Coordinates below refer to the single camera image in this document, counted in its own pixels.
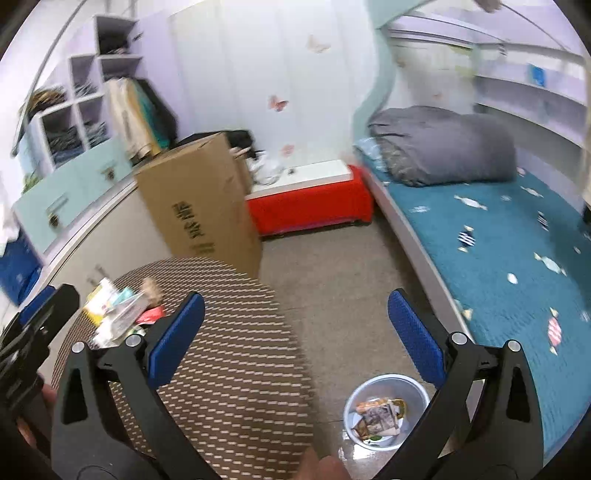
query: cabinet handle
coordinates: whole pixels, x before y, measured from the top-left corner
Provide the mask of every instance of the cabinet handle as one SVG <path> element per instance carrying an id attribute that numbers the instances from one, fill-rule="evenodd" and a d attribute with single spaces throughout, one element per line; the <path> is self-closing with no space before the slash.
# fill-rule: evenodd
<path id="1" fill-rule="evenodd" d="M 57 211 L 63 207 L 67 201 L 67 195 L 60 195 L 57 200 L 45 210 L 47 214 L 47 220 L 49 220 L 49 226 L 51 228 L 57 229 L 60 226 L 60 216 L 57 214 Z"/>
<path id="2" fill-rule="evenodd" d="M 106 168 L 101 173 L 105 176 L 107 181 L 115 180 L 115 169 L 113 167 Z"/>
<path id="3" fill-rule="evenodd" d="M 51 213 L 49 215 L 49 226 L 54 229 L 60 226 L 60 216 L 58 214 Z"/>

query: beige cloth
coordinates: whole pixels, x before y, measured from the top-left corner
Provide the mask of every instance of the beige cloth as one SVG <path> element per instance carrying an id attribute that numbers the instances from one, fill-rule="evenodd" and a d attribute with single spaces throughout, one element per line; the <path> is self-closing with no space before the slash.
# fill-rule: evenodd
<path id="1" fill-rule="evenodd" d="M 145 121 L 138 116 L 130 104 L 127 94 L 126 79 L 112 79 L 106 82 L 106 91 L 111 107 L 111 116 L 117 133 L 122 138 L 129 158 L 136 155 L 144 158 L 152 152 L 151 132 L 145 127 Z"/>

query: teal cloth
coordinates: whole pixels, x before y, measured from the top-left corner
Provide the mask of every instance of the teal cloth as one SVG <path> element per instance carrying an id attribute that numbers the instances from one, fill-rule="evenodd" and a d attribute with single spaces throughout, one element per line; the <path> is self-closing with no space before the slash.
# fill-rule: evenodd
<path id="1" fill-rule="evenodd" d="M 154 134 L 156 142 L 158 142 L 158 146 L 163 150 L 167 150 L 170 147 L 170 141 L 166 134 L 166 129 L 158 117 L 158 112 L 156 111 L 155 106 L 150 102 L 150 99 L 148 99 L 148 96 L 144 93 L 139 83 L 135 80 L 132 80 L 132 82 L 135 88 L 135 93 L 138 97 L 139 105 L 142 109 L 142 115 L 146 122 L 148 122 L 150 130 Z"/>
<path id="2" fill-rule="evenodd" d="M 364 162 L 380 180 L 392 180 L 372 160 Z M 544 450 L 551 452 L 591 401 L 591 241 L 579 231 L 580 213 L 529 173 L 506 183 L 413 188 L 392 182 L 387 189 L 454 299 L 473 309 L 466 324 L 474 339 L 492 346 L 508 339 L 522 344 L 540 400 Z M 458 250 L 465 226 L 474 229 L 475 239 L 467 253 Z M 566 276 L 549 270 L 534 253 L 552 259 Z M 508 274 L 518 283 L 510 283 Z M 557 355 L 548 339 L 551 308 L 562 329 Z"/>

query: metal screw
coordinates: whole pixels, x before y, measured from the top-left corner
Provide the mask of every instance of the metal screw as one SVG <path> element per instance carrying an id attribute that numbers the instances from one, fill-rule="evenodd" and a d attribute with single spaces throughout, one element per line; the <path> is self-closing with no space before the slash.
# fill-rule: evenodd
<path id="1" fill-rule="evenodd" d="M 80 353 L 82 350 L 84 350 L 84 342 L 76 342 L 72 345 L 72 351 L 74 353 Z"/>
<path id="2" fill-rule="evenodd" d="M 519 352 L 519 350 L 521 350 L 521 344 L 517 340 L 509 340 L 507 347 L 513 352 Z"/>
<path id="3" fill-rule="evenodd" d="M 142 342 L 142 337 L 140 337 L 139 335 L 136 335 L 136 334 L 129 335 L 125 339 L 125 344 L 127 346 L 138 346 L 141 342 Z"/>
<path id="4" fill-rule="evenodd" d="M 452 342 L 457 345 L 464 345 L 468 342 L 468 337 L 463 333 L 456 332 L 452 335 Z"/>

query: railing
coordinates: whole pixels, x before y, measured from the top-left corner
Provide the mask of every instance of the railing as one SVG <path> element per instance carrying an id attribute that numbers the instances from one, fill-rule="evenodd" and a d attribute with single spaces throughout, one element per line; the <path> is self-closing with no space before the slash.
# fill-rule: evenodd
<path id="1" fill-rule="evenodd" d="M 10 150 L 10 155 L 13 158 L 16 157 L 18 154 L 18 144 L 21 141 L 22 136 L 25 134 L 25 130 L 28 126 L 28 108 L 29 108 L 29 104 L 31 103 L 31 98 L 33 96 L 33 93 L 35 92 L 35 88 L 37 88 L 37 83 L 39 82 L 39 78 L 41 78 L 41 74 L 43 73 L 43 70 L 45 69 L 47 62 L 49 61 L 51 54 L 56 49 L 57 44 L 61 40 L 61 38 L 64 35 L 64 33 L 66 32 L 67 28 L 72 23 L 72 20 L 74 20 L 74 17 L 78 14 L 80 9 L 84 6 L 84 4 L 86 2 L 87 2 L 87 0 L 82 0 L 78 4 L 78 6 L 74 9 L 72 14 L 68 18 L 68 20 L 66 20 L 66 23 L 64 23 L 61 30 L 58 32 L 57 37 L 51 43 L 49 50 L 47 50 L 47 53 L 45 54 L 45 57 L 43 58 L 43 61 L 41 62 L 41 66 L 39 67 L 39 69 L 37 70 L 37 73 L 35 74 L 35 78 L 33 78 L 33 82 L 31 84 L 31 87 L 29 88 L 29 91 L 27 93 L 27 97 L 25 99 L 25 103 L 22 107 L 21 114 L 18 118 L 17 130 L 14 134 L 14 142 L 12 143 L 12 149 Z M 137 0 L 129 0 L 128 10 L 129 10 L 130 17 L 135 17 L 136 4 L 137 4 Z M 107 13 L 109 13 L 111 11 L 111 0 L 105 0 L 105 11 Z"/>

